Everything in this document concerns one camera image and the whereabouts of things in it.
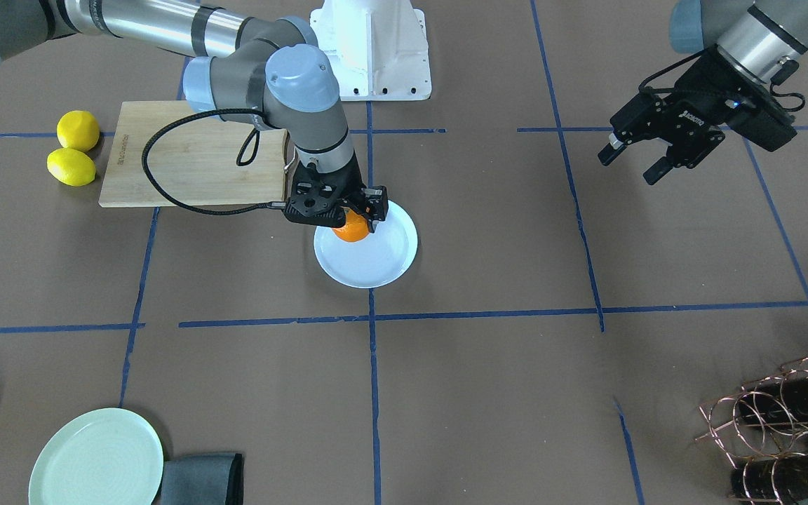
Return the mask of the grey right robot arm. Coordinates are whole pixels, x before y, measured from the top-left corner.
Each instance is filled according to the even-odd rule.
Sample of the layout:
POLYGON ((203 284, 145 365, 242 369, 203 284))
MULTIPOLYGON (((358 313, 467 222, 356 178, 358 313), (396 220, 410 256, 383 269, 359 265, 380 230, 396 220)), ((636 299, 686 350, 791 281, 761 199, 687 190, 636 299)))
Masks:
POLYGON ((148 163, 164 135, 214 117, 250 124, 243 149, 253 152, 262 132, 283 129, 298 157, 289 197, 243 213, 279 210, 290 222, 330 228, 361 217, 370 233, 386 219, 386 188, 363 183, 339 80, 306 20, 261 20, 192 1, 0 1, 0 64, 75 34, 132 39, 189 58, 182 85, 193 113, 161 128, 141 154, 145 176, 170 203, 214 214, 171 196, 148 163))

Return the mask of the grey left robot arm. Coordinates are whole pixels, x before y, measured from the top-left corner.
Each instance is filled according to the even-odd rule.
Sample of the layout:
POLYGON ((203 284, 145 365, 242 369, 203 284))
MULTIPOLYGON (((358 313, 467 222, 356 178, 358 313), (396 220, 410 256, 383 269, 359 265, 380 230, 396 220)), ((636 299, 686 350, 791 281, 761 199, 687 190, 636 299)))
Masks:
POLYGON ((610 118, 604 166, 632 144, 664 141, 665 154, 643 175, 654 185, 674 168, 698 166, 725 139, 722 127, 767 152, 795 137, 797 109, 779 102, 777 86, 808 51, 808 1, 680 1, 670 38, 684 73, 668 87, 652 77, 639 83, 610 118))

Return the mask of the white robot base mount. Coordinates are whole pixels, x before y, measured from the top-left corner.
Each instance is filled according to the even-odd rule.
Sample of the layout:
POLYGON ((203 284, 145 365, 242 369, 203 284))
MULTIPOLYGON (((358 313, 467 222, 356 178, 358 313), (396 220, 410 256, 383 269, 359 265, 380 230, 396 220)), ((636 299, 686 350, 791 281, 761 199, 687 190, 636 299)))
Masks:
POLYGON ((432 96, 426 16, 410 1, 325 1, 310 26, 343 102, 404 102, 432 96))

